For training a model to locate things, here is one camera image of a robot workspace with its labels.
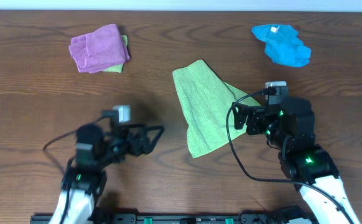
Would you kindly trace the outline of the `large green microfiber cloth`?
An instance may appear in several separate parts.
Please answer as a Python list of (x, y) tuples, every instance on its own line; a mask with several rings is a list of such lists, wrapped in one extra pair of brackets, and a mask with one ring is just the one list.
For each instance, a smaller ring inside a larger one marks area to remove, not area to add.
[(172, 72), (193, 158), (228, 144), (226, 115), (233, 102), (247, 93), (222, 81), (204, 60)]

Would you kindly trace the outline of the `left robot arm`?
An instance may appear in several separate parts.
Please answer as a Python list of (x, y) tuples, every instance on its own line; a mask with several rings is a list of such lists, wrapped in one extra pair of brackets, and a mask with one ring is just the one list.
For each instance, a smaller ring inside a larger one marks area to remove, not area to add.
[(68, 160), (61, 194), (50, 223), (94, 223), (92, 214), (107, 182), (105, 168), (127, 155), (150, 154), (163, 126), (115, 124), (105, 133), (98, 125), (86, 124), (76, 131), (76, 153)]

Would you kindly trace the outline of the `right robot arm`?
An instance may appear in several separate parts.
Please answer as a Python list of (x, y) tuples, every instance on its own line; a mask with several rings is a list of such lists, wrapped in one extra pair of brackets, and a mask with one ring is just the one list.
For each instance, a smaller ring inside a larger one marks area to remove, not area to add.
[(257, 91), (266, 98), (264, 106), (233, 102), (227, 117), (235, 129), (264, 135), (269, 147), (277, 149), (285, 184), (292, 184), (319, 223), (358, 223), (343, 181), (329, 153), (316, 144), (315, 115), (309, 100), (291, 97), (288, 86)]

